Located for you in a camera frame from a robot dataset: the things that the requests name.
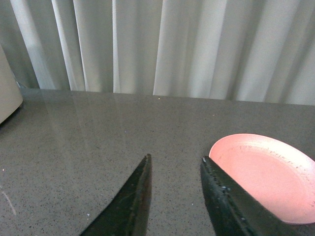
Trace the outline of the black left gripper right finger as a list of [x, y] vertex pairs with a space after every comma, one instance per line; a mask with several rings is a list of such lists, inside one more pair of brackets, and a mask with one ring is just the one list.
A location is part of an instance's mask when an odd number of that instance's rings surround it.
[[212, 159], [200, 165], [205, 205], [218, 236], [301, 236], [263, 207]]

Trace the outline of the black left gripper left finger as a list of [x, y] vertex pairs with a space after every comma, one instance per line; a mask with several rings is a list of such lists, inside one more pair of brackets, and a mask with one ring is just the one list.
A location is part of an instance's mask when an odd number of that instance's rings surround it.
[[152, 157], [147, 154], [112, 202], [83, 236], [145, 236], [152, 196]]

